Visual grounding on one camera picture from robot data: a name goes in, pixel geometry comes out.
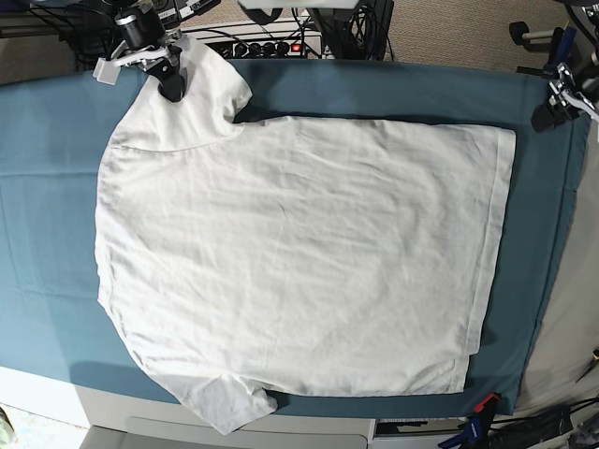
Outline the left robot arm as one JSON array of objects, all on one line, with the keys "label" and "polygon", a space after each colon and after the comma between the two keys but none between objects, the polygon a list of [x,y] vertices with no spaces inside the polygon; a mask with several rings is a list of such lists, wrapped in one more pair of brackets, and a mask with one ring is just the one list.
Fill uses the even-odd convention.
[{"label": "left robot arm", "polygon": [[549,79],[544,101],[533,111],[531,125],[545,132],[586,115],[598,123],[598,2],[560,1],[570,21],[589,41],[588,56],[571,67],[559,62]]}]

